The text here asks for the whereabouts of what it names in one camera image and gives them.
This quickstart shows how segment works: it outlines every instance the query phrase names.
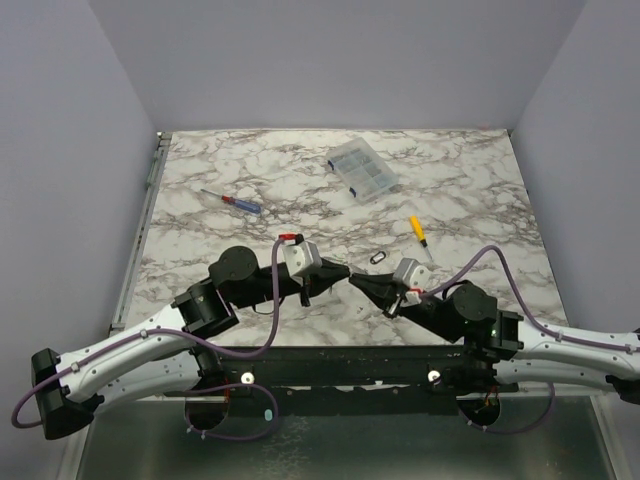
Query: white marble surface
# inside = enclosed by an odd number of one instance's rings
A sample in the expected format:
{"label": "white marble surface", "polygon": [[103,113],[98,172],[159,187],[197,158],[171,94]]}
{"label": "white marble surface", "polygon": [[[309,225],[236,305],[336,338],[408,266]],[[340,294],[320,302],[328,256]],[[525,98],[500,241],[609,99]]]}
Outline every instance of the white marble surface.
{"label": "white marble surface", "polygon": [[[324,155],[362,136],[399,175],[395,191],[361,206],[331,173]],[[200,193],[223,191],[263,206],[259,217]],[[233,245],[267,265],[277,234],[301,232],[323,256],[387,273],[402,257],[426,261],[408,218],[430,241],[434,287],[482,246],[503,248],[534,314],[566,325],[558,291],[505,131],[354,132],[345,130],[204,131],[174,134],[135,285],[128,325],[155,313]],[[378,250],[389,256],[376,266]],[[520,312],[500,263],[485,257],[468,276]],[[270,304],[258,306],[270,311]],[[241,324],[216,337],[225,345],[260,345],[271,317],[236,311]],[[282,307],[276,345],[442,344],[408,320],[389,320],[346,281],[302,308]]]}

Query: blue screwdriver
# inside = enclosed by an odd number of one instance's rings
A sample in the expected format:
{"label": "blue screwdriver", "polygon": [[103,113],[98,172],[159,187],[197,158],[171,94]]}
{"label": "blue screwdriver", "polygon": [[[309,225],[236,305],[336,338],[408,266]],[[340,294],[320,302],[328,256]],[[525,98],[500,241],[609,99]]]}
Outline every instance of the blue screwdriver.
{"label": "blue screwdriver", "polygon": [[209,190],[205,190],[204,188],[201,188],[200,191],[208,193],[209,195],[213,195],[214,197],[221,198],[224,203],[228,203],[229,205],[241,208],[242,210],[246,210],[250,213],[255,213],[256,215],[260,215],[260,212],[262,211],[260,205],[256,203],[247,202],[245,200],[238,200],[237,198],[228,197],[227,195],[220,195],[219,193],[210,192]]}

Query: yellow screwdriver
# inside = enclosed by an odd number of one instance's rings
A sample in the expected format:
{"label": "yellow screwdriver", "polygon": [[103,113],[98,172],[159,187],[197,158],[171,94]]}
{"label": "yellow screwdriver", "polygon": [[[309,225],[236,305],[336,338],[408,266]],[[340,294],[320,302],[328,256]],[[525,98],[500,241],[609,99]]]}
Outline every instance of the yellow screwdriver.
{"label": "yellow screwdriver", "polygon": [[420,226],[418,217],[416,216],[409,217],[409,221],[411,222],[411,227],[413,227],[413,231],[416,233],[416,237],[418,237],[418,240],[420,240],[420,243],[424,247],[424,251],[427,252],[427,257],[429,257],[429,261],[433,263],[433,257],[431,256],[431,252],[429,251],[429,245],[427,245],[427,239],[424,238],[424,233],[422,232],[422,227]]}

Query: clear plastic container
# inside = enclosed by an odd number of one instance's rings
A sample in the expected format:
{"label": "clear plastic container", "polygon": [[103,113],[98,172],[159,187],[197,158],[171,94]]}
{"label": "clear plastic container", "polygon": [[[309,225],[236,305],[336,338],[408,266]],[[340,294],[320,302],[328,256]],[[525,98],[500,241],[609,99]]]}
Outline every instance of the clear plastic container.
{"label": "clear plastic container", "polygon": [[363,138],[327,153],[327,163],[360,203],[365,203],[398,184],[398,176]]}

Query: wall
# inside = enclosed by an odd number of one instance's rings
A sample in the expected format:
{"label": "wall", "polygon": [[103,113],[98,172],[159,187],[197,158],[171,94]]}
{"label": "wall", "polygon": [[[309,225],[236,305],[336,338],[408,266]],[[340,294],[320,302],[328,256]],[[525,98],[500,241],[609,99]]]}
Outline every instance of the wall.
{"label": "wall", "polygon": [[512,128],[585,3],[89,2],[162,130]]}
{"label": "wall", "polygon": [[[570,322],[640,328],[640,3],[591,1],[513,134]],[[615,404],[634,478],[640,407]]]}
{"label": "wall", "polygon": [[0,477],[46,480],[64,443],[10,412],[32,353],[106,335],[157,139],[86,2],[0,11]]}

